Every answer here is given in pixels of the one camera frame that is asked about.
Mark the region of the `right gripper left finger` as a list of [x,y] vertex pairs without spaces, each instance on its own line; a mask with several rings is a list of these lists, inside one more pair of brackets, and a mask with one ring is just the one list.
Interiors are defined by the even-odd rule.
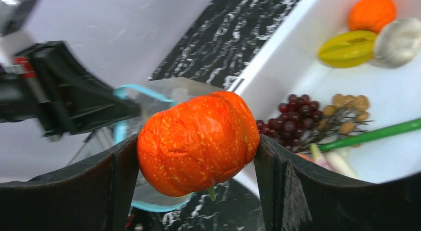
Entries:
[[72,165],[0,186],[3,231],[123,231],[139,172],[135,135]]

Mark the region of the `clear zip top bag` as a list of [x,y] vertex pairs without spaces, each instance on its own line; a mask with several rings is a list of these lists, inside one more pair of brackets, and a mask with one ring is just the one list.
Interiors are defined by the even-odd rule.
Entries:
[[[140,114],[136,115],[135,118],[92,132],[69,163],[73,164],[91,157],[131,135],[138,134],[149,117],[159,111],[196,96],[219,90],[216,86],[184,77],[153,80],[146,82],[144,85],[122,85],[116,88],[113,94],[122,99],[133,99],[140,105]],[[188,194],[174,198],[162,195],[152,188],[143,175],[139,173],[131,206],[148,212],[170,212],[188,203],[191,196],[191,194]]]

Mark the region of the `white mushroom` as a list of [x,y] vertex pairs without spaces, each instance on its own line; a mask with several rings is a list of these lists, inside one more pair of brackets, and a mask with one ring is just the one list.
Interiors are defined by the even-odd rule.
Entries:
[[389,68],[412,61],[421,50],[421,21],[401,18],[387,24],[373,45],[375,59]]

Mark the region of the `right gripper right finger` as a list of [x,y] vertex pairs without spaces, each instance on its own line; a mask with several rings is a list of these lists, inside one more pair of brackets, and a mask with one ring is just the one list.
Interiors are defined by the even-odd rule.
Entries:
[[374,184],[346,177],[262,135],[254,158],[268,231],[418,231],[421,175]]

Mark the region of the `small orange pumpkin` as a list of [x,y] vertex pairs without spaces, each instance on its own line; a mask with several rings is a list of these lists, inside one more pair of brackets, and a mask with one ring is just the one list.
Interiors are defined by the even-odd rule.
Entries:
[[159,193],[181,197],[233,178],[255,157],[260,134],[241,96],[216,91],[152,115],[138,136],[140,171]]

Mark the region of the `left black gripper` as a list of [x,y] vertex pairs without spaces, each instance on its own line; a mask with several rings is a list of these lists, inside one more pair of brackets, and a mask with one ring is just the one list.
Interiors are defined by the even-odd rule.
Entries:
[[140,115],[137,103],[113,95],[113,88],[91,74],[65,41],[36,43],[17,52],[16,62],[0,65],[1,123],[36,118],[45,137],[60,137]]

